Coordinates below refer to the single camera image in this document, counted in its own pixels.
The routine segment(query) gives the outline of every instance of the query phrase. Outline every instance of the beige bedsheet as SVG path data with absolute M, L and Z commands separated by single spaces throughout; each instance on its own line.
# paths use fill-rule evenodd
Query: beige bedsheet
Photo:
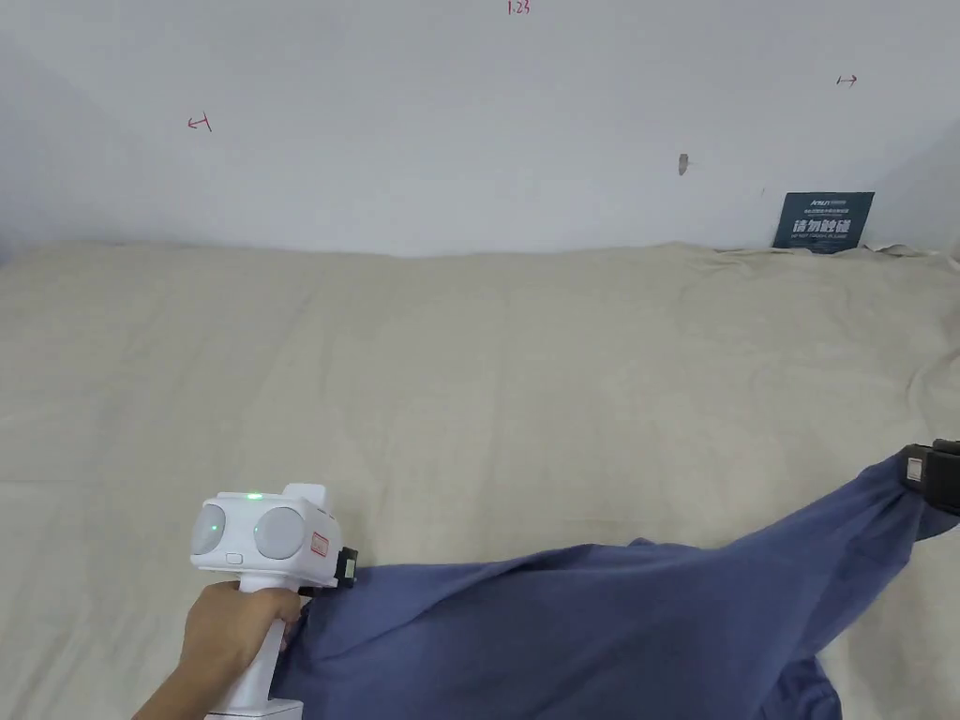
M 938 257 L 27 256 L 0 268 L 0 718 L 132 714 L 218 491 L 325 482 L 366 564 L 715 545 L 960 437 L 958 358 Z M 960 717 L 958 551 L 919 546 L 829 648 L 851 720 Z

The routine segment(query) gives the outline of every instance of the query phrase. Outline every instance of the dark blue card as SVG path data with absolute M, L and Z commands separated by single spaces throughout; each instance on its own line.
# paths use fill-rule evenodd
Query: dark blue card
M 787 193 L 775 248 L 830 254 L 860 244 L 873 193 Z

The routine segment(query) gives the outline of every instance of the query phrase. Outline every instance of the wrinkled fabric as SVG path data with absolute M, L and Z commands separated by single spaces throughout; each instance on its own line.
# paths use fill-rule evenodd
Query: wrinkled fabric
M 305 720 L 839 720 L 817 653 L 956 522 L 895 456 L 718 549 L 366 568 L 307 606 L 273 690 Z

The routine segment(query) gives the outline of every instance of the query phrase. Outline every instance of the black clamp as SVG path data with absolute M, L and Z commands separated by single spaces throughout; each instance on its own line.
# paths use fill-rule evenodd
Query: black clamp
M 931 507 L 960 516 L 960 442 L 908 445 L 900 453 L 900 480 Z
M 345 547 L 337 556 L 337 569 L 333 577 L 337 580 L 337 588 L 352 588 L 356 583 L 357 551 L 352 547 Z M 300 597 L 318 597 L 322 588 L 303 586 L 297 591 Z

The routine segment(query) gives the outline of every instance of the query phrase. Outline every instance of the human hand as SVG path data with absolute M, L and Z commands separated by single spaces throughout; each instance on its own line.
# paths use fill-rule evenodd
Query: human hand
M 289 628 L 300 617 L 300 597 L 292 590 L 238 588 L 218 583 L 201 592 L 186 616 L 181 665 L 216 668 L 232 682 L 253 662 L 274 620 Z

